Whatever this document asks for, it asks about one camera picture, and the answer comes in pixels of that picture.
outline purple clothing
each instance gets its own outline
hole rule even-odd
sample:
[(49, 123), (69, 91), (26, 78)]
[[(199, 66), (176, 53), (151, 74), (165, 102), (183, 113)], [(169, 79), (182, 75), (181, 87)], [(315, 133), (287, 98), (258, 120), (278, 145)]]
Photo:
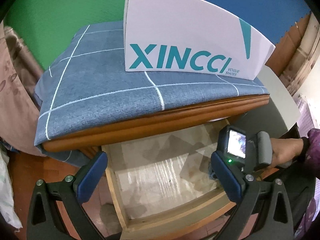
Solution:
[[(306, 152), (306, 158), (304, 161), (304, 165), (306, 165), (317, 177), (320, 179), (320, 130), (319, 129), (311, 129), (308, 132), (310, 147)], [(320, 189), (319, 183), (316, 183), (315, 195), (311, 199), (306, 213), (304, 214), (302, 221), (294, 234), (294, 239), (299, 240), (303, 237), (303, 235), (310, 228), (311, 223), (316, 217), (316, 212), (318, 210), (318, 203), (320, 198)]]

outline blue gripper pad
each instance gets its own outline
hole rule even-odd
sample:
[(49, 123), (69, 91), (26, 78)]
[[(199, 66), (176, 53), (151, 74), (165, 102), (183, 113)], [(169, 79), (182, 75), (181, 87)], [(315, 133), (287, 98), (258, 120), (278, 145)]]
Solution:
[(77, 172), (73, 183), (73, 191), (76, 193), (76, 198), (80, 204), (89, 201), (107, 165), (107, 154), (98, 152), (87, 165), (82, 166)]
[(242, 200), (241, 186), (216, 152), (211, 155), (211, 167), (229, 200), (237, 204), (240, 203)]

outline white box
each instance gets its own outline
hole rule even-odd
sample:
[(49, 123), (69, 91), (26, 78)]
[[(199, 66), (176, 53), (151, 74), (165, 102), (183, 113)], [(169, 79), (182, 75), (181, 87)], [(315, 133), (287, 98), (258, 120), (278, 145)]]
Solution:
[(211, 73), (253, 80), (275, 46), (204, 0), (126, 0), (126, 71)]

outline open drawer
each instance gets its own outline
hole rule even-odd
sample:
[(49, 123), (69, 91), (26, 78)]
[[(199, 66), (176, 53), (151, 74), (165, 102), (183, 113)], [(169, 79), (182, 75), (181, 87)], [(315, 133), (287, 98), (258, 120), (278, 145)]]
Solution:
[(222, 119), (102, 147), (121, 239), (174, 239), (234, 206), (208, 176), (219, 131), (227, 124)]

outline black wristband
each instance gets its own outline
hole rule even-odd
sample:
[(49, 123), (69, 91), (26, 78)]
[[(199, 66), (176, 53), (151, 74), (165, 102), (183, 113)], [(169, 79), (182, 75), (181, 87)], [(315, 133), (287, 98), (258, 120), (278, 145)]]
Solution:
[(310, 147), (310, 142), (309, 142), (309, 139), (307, 137), (302, 137), (301, 139), (303, 140), (303, 148), (302, 148), (302, 151), (301, 151), (300, 155), (297, 157), (296, 160), (298, 162), (303, 163), (305, 161), (305, 159), (306, 159), (306, 153), (307, 153), (307, 150)]

